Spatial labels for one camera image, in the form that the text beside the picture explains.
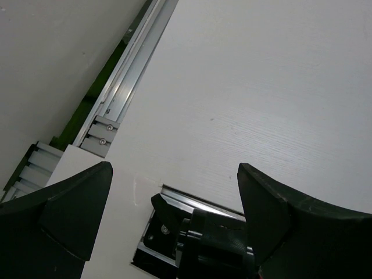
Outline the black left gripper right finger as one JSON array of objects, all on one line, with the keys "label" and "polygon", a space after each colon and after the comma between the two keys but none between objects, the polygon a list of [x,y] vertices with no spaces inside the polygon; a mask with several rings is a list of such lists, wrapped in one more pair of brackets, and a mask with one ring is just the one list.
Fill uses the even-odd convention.
[{"label": "black left gripper right finger", "polygon": [[371,277],[371,214],[323,202],[248,163],[237,179],[263,278]]}]

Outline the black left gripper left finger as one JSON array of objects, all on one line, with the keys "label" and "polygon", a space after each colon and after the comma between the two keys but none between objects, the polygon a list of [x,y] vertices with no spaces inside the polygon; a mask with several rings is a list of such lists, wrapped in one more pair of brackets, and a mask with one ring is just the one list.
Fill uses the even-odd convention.
[{"label": "black left gripper left finger", "polygon": [[1,278],[80,278],[91,258],[113,167],[100,162],[1,204]]}]

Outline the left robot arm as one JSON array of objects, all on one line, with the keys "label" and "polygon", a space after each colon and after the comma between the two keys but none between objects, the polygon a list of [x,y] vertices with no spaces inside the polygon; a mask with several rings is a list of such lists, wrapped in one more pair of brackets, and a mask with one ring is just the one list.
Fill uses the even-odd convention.
[{"label": "left robot arm", "polygon": [[[91,259],[113,168],[100,162],[1,204],[2,278],[80,278]],[[201,209],[184,213],[160,194],[134,265],[158,278],[257,278],[246,224]]]}]

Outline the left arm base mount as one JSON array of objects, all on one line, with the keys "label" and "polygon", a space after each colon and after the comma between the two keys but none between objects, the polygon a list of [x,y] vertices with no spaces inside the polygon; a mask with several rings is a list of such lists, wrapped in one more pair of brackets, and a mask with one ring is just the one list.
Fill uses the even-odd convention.
[{"label": "left arm base mount", "polygon": [[[198,198],[197,196],[187,194],[166,185],[162,187],[160,196],[173,210],[176,210],[176,219],[178,221],[180,221],[182,217],[190,217],[194,209],[212,212],[240,221],[245,220],[244,215],[236,210],[225,208],[216,203]],[[176,236],[174,236],[160,218],[156,216],[156,210],[153,210],[137,248],[175,267],[175,247]]]}]

